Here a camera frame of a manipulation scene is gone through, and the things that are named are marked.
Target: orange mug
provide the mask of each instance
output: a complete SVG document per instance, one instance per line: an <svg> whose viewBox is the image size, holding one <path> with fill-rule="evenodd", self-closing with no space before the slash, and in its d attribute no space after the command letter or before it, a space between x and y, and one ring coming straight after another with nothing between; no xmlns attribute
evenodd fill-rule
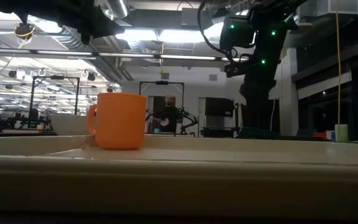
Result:
<svg viewBox="0 0 358 224"><path fill-rule="evenodd" d="M145 116L146 97L130 93L100 93L98 104L89 108L88 131L102 149L138 149L144 140Z"/></svg>

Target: mug handle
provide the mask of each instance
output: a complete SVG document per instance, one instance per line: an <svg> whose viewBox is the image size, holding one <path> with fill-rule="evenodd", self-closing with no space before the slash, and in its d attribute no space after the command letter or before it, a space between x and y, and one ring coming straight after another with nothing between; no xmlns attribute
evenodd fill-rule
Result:
<svg viewBox="0 0 358 224"><path fill-rule="evenodd" d="M97 105L91 105L88 111L88 132L93 136L96 134L93 126L93 118L97 107Z"/></svg>

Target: bald man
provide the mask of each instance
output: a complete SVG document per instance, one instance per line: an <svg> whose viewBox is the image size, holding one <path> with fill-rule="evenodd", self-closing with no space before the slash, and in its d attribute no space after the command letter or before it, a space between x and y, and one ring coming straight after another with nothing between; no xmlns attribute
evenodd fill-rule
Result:
<svg viewBox="0 0 358 224"><path fill-rule="evenodd" d="M161 132L175 133L177 123L181 123L179 110L175 107L175 98L172 95L165 96L165 107L153 114L154 120L161 125Z"/></svg>

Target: white bowl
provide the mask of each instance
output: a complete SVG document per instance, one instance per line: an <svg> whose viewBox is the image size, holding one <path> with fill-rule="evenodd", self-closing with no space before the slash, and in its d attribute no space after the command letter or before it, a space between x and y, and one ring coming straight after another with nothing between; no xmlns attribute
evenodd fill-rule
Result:
<svg viewBox="0 0 358 224"><path fill-rule="evenodd" d="M89 135L88 117L70 114L51 114L53 130L60 136Z"/></svg>

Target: white tray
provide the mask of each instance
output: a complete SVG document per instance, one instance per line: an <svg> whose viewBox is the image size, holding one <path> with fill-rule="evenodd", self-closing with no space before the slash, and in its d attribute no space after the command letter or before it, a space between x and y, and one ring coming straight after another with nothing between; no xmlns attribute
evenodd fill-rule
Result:
<svg viewBox="0 0 358 224"><path fill-rule="evenodd" d="M358 220L358 144L0 138L0 210Z"/></svg>

